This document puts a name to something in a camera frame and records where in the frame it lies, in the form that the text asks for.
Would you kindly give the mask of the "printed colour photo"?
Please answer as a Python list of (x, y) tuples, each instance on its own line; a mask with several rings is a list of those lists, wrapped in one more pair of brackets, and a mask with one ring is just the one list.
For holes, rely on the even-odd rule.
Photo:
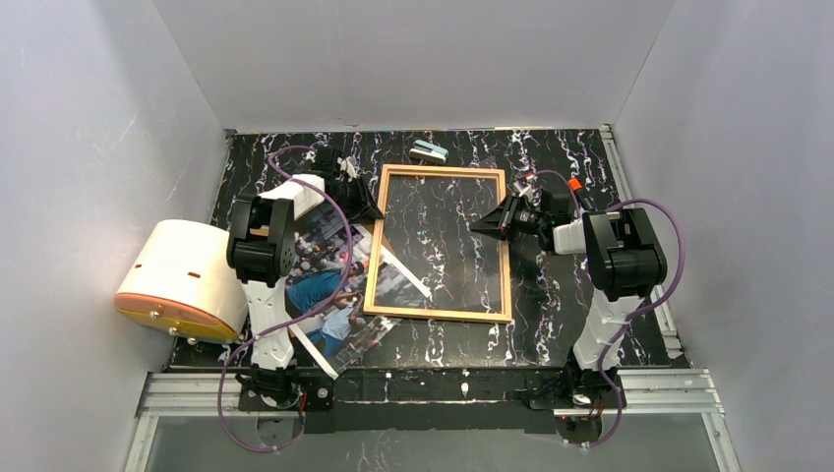
[(315, 358), (297, 338), (303, 333), (337, 373), (344, 372), (392, 331), (398, 320), (363, 309), (372, 229), (354, 224), (346, 230), (336, 211), (321, 204), (296, 221), (296, 267), (287, 278), (289, 306), (303, 314), (332, 293), (337, 296), (318, 314), (286, 331), (297, 360)]

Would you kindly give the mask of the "brown cardboard backing board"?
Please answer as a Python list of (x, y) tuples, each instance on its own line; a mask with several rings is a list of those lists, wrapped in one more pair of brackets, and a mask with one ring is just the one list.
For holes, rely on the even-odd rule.
[(252, 226), (248, 229), (248, 234), (253, 237), (267, 238), (270, 234), (270, 227), (268, 225)]

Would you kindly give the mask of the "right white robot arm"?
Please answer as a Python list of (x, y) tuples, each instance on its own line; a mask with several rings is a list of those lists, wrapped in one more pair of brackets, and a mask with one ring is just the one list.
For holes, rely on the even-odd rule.
[(598, 210), (577, 179), (566, 184), (566, 197), (543, 191), (537, 206), (521, 193), (507, 196), (469, 229), (501, 241), (532, 235), (548, 254), (586, 257), (594, 292), (567, 364), (609, 372), (618, 364), (619, 331), (665, 280), (668, 264), (644, 209)]

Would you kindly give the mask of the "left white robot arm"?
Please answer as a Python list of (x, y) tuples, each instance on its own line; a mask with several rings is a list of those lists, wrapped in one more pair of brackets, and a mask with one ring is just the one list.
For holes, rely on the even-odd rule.
[[(301, 343), (331, 378), (338, 369), (333, 330), (305, 331), (301, 323), (326, 309), (352, 302), (349, 282), (365, 274), (367, 263), (354, 256), (353, 227), (382, 218), (369, 187), (343, 153), (332, 147), (316, 150), (308, 170), (256, 196), (237, 197), (232, 210), (226, 258), (241, 283), (248, 304), (252, 336), (252, 365), (265, 372), (286, 371)], [(346, 236), (346, 260), (340, 268), (326, 268), (288, 278), (295, 267), (296, 222), (327, 203), (335, 211)]]

